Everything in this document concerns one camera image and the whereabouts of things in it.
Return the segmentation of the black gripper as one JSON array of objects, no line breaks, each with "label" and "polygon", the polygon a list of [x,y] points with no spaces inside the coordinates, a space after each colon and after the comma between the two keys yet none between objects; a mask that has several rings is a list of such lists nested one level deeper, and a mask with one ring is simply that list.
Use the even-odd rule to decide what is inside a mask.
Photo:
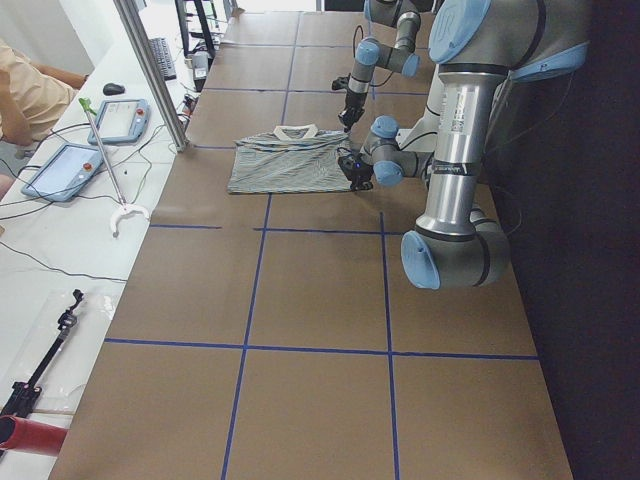
[{"label": "black gripper", "polygon": [[343,125],[343,131],[349,133],[354,124],[356,124],[364,114],[364,105],[367,93],[346,91],[344,110],[338,115]]},{"label": "black gripper", "polygon": [[358,161],[361,165],[360,171],[352,178],[347,178],[350,181],[351,191],[366,191],[373,188],[371,177],[373,174],[373,168],[371,165]]}]

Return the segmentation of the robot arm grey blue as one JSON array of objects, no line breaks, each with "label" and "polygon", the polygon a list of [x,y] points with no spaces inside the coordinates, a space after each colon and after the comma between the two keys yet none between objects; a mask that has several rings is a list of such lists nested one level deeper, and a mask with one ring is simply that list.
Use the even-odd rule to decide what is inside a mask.
[{"label": "robot arm grey blue", "polygon": [[405,139],[390,116],[375,119],[362,146],[339,166],[352,190],[394,186],[420,177],[424,213],[401,241],[405,274],[416,287],[482,286],[509,262],[502,227],[475,203],[485,142],[495,116],[494,94],[505,81],[528,82],[580,68],[588,50],[588,1],[368,1],[368,20],[396,32],[392,45],[366,37],[351,73],[334,85],[346,93],[340,121],[350,129],[363,115],[374,72],[405,76],[419,66],[416,37],[433,12],[428,53],[436,68],[423,117]]},{"label": "robot arm grey blue", "polygon": [[396,37],[393,45],[386,45],[375,37],[364,37],[355,47],[350,74],[333,81],[333,90],[346,92],[344,109],[338,114],[345,132],[364,114],[376,68],[413,77],[420,65],[415,49],[421,16],[414,1],[365,1],[363,13],[373,23],[394,28]]}]

